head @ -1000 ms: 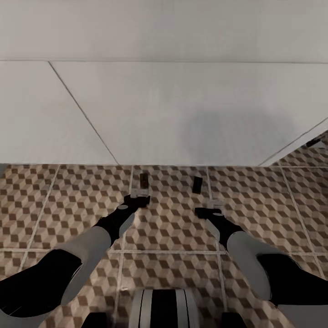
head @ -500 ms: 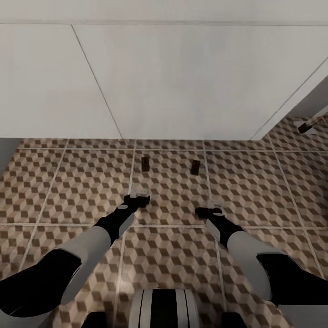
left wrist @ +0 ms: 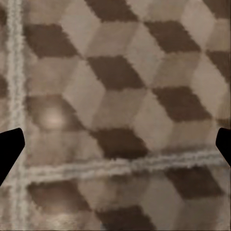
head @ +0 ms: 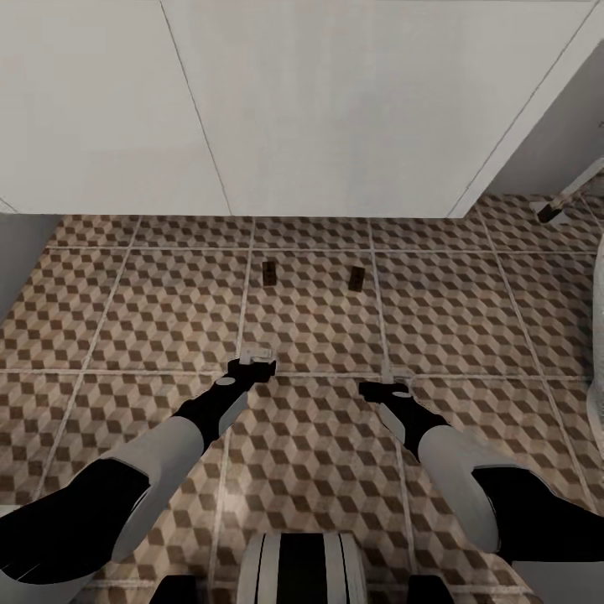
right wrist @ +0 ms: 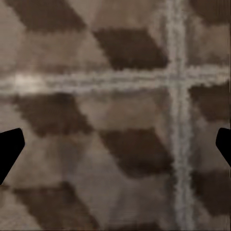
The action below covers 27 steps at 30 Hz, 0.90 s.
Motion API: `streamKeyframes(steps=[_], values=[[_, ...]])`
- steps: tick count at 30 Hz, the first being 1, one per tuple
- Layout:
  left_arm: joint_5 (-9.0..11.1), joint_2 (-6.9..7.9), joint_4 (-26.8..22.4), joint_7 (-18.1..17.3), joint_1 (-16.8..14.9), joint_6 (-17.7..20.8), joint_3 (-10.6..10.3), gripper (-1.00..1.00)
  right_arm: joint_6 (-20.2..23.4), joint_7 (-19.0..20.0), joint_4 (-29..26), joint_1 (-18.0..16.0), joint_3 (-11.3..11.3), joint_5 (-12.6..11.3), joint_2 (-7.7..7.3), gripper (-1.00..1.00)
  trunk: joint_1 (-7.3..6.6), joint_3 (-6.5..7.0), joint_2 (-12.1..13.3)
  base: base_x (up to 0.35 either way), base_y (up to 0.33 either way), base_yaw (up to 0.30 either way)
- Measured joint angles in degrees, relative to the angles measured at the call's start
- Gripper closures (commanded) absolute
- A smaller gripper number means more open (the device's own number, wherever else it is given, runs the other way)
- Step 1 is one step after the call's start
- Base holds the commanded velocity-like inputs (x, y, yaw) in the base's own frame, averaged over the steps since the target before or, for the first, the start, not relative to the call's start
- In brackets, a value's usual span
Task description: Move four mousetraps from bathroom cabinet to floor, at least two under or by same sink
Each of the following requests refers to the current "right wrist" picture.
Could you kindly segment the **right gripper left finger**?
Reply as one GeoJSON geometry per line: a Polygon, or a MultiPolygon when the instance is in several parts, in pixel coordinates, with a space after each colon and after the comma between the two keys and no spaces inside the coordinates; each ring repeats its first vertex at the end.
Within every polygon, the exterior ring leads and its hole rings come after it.
{"type": "Polygon", "coordinates": [[[0,185],[25,146],[21,128],[0,133],[0,185]]]}

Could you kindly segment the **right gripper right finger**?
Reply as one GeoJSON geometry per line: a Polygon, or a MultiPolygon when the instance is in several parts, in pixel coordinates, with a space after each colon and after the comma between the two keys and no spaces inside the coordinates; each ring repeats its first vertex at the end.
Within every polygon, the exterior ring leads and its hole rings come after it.
{"type": "Polygon", "coordinates": [[[218,131],[216,146],[222,153],[226,161],[231,167],[231,130],[220,128],[218,131]]]}

